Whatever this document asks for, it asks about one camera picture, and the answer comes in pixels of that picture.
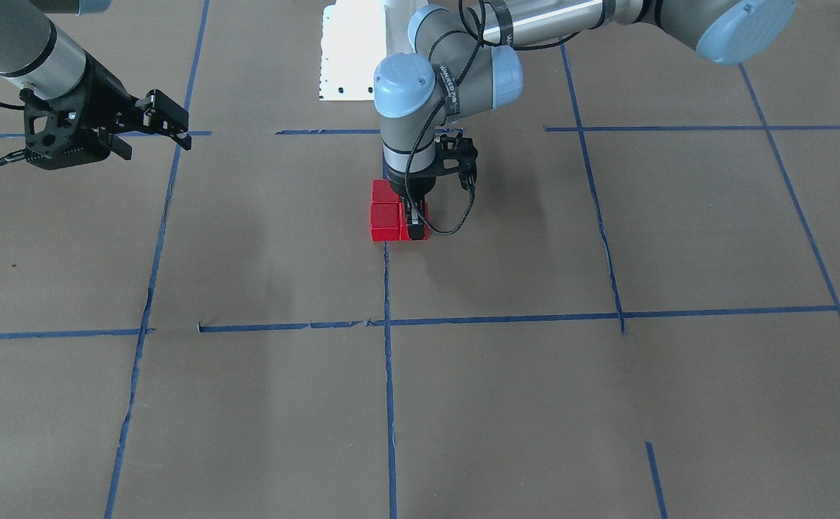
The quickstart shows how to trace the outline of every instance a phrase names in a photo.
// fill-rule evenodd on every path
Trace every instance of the light blue cap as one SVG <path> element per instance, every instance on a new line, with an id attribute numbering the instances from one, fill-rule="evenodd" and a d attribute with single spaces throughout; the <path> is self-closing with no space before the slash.
<path id="1" fill-rule="evenodd" d="M 413 16 L 410 17 L 410 23 L 407 24 L 407 39 L 410 40 L 410 46 L 413 47 L 413 50 L 417 50 L 417 32 L 420 31 L 420 25 L 423 25 L 423 20 L 426 19 L 430 13 L 438 11 L 439 9 L 442 9 L 443 11 L 448 10 L 445 9 L 445 7 L 436 6 L 436 4 L 426 4 L 426 6 L 420 7 L 420 9 L 413 13 Z"/>
<path id="2" fill-rule="evenodd" d="M 773 42 L 795 13 L 796 0 L 742 0 L 702 34 L 696 52 L 719 65 L 746 61 Z"/>
<path id="3" fill-rule="evenodd" d="M 522 95 L 522 63 L 509 45 L 491 50 L 493 59 L 493 109 L 509 105 Z"/>
<path id="4" fill-rule="evenodd" d="M 426 103 L 436 86 L 436 73 L 417 53 L 387 56 L 374 71 L 374 108 L 388 119 L 410 115 Z"/>
<path id="5" fill-rule="evenodd" d="M 77 14 L 103 13 L 111 4 L 112 0 L 80 0 L 80 10 Z"/>

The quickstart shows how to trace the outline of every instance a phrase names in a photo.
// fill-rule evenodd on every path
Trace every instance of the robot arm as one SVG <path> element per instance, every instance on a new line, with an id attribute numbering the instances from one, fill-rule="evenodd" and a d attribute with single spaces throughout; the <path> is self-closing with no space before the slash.
<path id="1" fill-rule="evenodd" d="M 460 135 L 437 141 L 434 128 L 518 99 L 523 74 L 516 49 L 597 29 L 611 21 L 644 22 L 660 27 L 701 57 L 732 65 L 756 55 L 782 32 L 796 0 L 491 0 L 475 4 L 465 9 L 465 16 L 435 4 L 424 6 L 413 14 L 407 29 L 416 53 L 389 56 L 376 70 L 374 102 L 381 116 L 384 161 L 391 188 L 404 200 L 413 239 L 421 239 L 424 227 L 429 226 L 423 198 L 437 177 L 459 174 L 473 203 L 477 175 L 473 143 Z M 482 37 L 477 34 L 481 27 Z M 445 160 L 458 165 L 445 168 Z"/>
<path id="2" fill-rule="evenodd" d="M 131 146 L 117 134 L 166 135 L 189 150 L 189 115 L 163 92 L 133 97 L 122 82 L 45 12 L 106 10 L 110 0 L 0 0 L 0 76 L 20 89 L 25 103 L 25 153 L 31 164 L 59 169 L 129 160 Z"/>

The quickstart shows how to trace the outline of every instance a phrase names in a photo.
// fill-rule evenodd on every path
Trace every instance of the floor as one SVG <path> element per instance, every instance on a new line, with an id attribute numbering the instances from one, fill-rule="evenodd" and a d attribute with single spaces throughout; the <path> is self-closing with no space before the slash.
<path id="1" fill-rule="evenodd" d="M 56 17 L 195 148 L 0 170 L 0 517 L 840 517 L 840 0 L 525 53 L 468 224 L 389 245 L 325 3 Z"/>

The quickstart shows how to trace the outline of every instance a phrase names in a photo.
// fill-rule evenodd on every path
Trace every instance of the blue joint cap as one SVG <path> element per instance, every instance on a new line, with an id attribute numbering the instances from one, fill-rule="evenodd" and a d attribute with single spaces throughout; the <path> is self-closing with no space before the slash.
<path id="1" fill-rule="evenodd" d="M 429 101 L 436 73 L 417 53 L 387 56 L 374 71 L 374 108 L 388 119 L 410 115 Z"/>
<path id="2" fill-rule="evenodd" d="M 433 11 L 438 11 L 442 9 L 443 11 L 447 11 L 445 7 L 436 6 L 436 4 L 426 4 L 426 6 L 420 7 L 417 12 L 413 13 L 413 16 L 410 17 L 410 23 L 407 26 L 407 39 L 410 40 L 410 46 L 413 47 L 414 52 L 417 50 L 417 32 L 420 31 L 420 25 L 423 25 L 423 20 L 429 16 L 430 13 Z"/>
<path id="3" fill-rule="evenodd" d="M 112 0 L 80 0 L 80 10 L 77 14 L 104 13 L 111 4 Z"/>
<path id="4" fill-rule="evenodd" d="M 493 109 L 509 105 L 522 95 L 523 76 L 519 55 L 509 45 L 491 49 L 493 61 Z"/>
<path id="5" fill-rule="evenodd" d="M 792 20 L 797 0 L 742 0 L 702 34 L 696 52 L 717 65 L 736 65 L 769 46 Z"/>

